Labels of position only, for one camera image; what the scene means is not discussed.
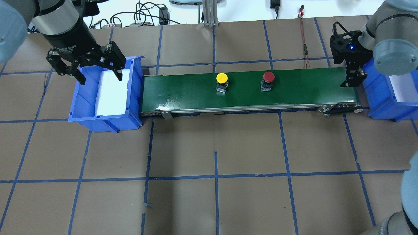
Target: green conveyor belt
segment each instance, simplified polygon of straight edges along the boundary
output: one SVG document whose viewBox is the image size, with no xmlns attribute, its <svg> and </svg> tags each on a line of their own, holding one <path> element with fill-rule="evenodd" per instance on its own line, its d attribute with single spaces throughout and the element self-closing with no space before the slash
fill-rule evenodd
<svg viewBox="0 0 418 235">
<path fill-rule="evenodd" d="M 275 81 L 271 92 L 260 91 L 265 72 L 227 73 L 229 87 L 224 95 L 215 90 L 217 74 L 144 77 L 141 112 L 302 108 L 359 101 L 354 88 L 340 87 L 346 68 L 272 71 Z"/>
</svg>

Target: yellow cap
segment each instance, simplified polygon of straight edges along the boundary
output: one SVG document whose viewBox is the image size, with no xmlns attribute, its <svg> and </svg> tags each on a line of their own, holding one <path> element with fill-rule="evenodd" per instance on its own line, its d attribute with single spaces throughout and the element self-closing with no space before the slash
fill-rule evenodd
<svg viewBox="0 0 418 235">
<path fill-rule="evenodd" d="M 216 81 L 220 84 L 226 83 L 228 81 L 228 76 L 226 74 L 218 74 L 216 76 Z"/>
</svg>

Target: blue plastic box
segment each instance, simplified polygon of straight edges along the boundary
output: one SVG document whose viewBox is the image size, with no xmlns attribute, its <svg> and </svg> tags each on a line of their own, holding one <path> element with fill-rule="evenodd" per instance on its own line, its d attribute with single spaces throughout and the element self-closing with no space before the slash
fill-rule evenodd
<svg viewBox="0 0 418 235">
<path fill-rule="evenodd" d="M 418 102 L 398 102 L 389 76 L 376 71 L 373 59 L 363 68 L 369 76 L 363 82 L 373 119 L 418 120 Z M 412 73 L 414 89 L 418 90 L 418 71 Z"/>
<path fill-rule="evenodd" d="M 126 98 L 126 112 L 121 115 L 95 116 L 100 74 L 108 69 L 99 66 L 80 68 L 81 73 L 86 77 L 86 84 L 76 84 L 68 121 L 83 125 L 93 132 L 112 131 L 117 133 L 120 130 L 133 130 L 142 126 L 139 119 L 143 86 L 142 58 L 144 56 L 126 58 L 125 69 L 130 70 L 127 84 L 128 96 Z"/>
</svg>

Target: red cap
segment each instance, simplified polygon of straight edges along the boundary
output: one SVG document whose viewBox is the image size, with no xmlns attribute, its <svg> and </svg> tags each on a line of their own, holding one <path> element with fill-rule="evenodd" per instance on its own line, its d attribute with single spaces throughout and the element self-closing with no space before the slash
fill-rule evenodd
<svg viewBox="0 0 418 235">
<path fill-rule="evenodd" d="M 263 80 L 265 82 L 272 82 L 272 81 L 274 81 L 274 74 L 272 72 L 266 72 L 263 75 Z"/>
</svg>

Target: white paper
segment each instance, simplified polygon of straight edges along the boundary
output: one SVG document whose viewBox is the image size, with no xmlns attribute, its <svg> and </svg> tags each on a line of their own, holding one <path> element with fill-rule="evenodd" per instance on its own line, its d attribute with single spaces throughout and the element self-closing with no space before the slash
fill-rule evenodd
<svg viewBox="0 0 418 235">
<path fill-rule="evenodd" d="M 411 74 L 389 77 L 398 102 L 418 102 L 418 92 Z"/>
<path fill-rule="evenodd" d="M 96 97 L 96 116 L 125 114 L 129 71 L 129 69 L 122 70 L 122 81 L 116 78 L 113 71 L 101 72 Z"/>
</svg>

